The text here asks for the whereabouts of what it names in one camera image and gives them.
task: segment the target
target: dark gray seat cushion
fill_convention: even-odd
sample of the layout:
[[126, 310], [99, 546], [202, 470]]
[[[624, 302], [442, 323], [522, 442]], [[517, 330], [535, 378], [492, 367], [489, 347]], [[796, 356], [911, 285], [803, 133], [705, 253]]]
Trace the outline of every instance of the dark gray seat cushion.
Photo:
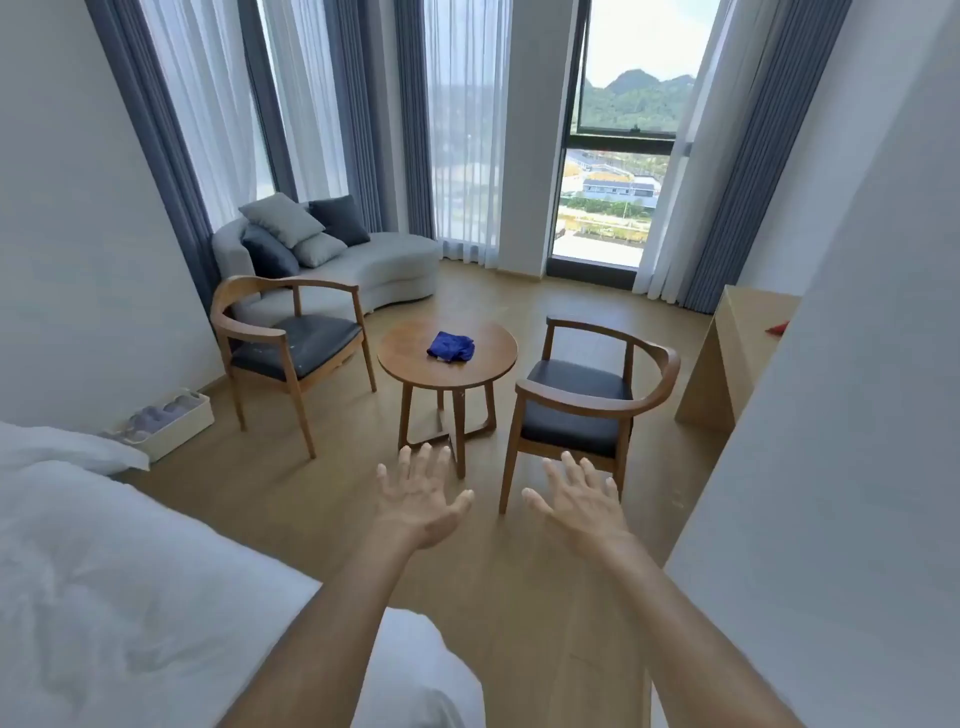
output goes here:
[[[290, 357], [294, 360], [297, 379], [303, 379], [353, 341], [360, 332], [356, 322], [315, 313], [291, 316], [274, 328], [287, 332]], [[233, 353], [233, 366], [257, 372], [274, 379], [286, 379], [280, 346], [249, 341]]]
[[[558, 359], [539, 361], [527, 378], [578, 395], [633, 399], [630, 385], [619, 375]], [[617, 430], [618, 420], [571, 415], [528, 401], [520, 437], [558, 448], [615, 457]]]

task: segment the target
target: dark blue pillow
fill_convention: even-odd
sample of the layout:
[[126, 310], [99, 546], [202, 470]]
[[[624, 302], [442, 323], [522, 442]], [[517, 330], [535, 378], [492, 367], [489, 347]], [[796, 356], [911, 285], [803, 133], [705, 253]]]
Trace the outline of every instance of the dark blue pillow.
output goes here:
[[242, 242], [250, 253], [253, 271], [261, 278], [285, 279], [300, 274], [300, 264], [294, 254], [259, 225], [247, 225]]
[[370, 242], [370, 234], [363, 227], [360, 210], [353, 201], [353, 195], [334, 197], [331, 200], [314, 200], [309, 209], [310, 214], [324, 224], [327, 235], [333, 235], [348, 245]]

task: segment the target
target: white bedsheet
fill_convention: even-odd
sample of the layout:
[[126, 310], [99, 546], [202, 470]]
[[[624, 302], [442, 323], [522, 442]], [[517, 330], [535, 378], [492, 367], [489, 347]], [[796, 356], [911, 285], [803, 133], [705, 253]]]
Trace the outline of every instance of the white bedsheet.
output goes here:
[[[75, 465], [0, 472], [0, 725], [213, 726], [318, 587]], [[388, 609], [353, 726], [483, 725], [430, 620]]]

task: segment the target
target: folded towel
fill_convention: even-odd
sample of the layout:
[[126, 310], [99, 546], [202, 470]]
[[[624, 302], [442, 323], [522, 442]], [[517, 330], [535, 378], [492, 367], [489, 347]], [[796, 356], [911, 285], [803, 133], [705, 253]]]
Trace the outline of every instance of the folded towel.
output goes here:
[[441, 331], [426, 352], [445, 362], [470, 361], [473, 358], [473, 339]]

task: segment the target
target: building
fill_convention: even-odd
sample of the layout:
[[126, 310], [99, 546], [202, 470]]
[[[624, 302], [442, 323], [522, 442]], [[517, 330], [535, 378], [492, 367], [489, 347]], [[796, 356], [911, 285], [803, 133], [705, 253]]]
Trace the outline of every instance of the building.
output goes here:
[[653, 208], [660, 198], [660, 183], [652, 177], [634, 177], [632, 182], [586, 179], [583, 196], [591, 200], [629, 202]]

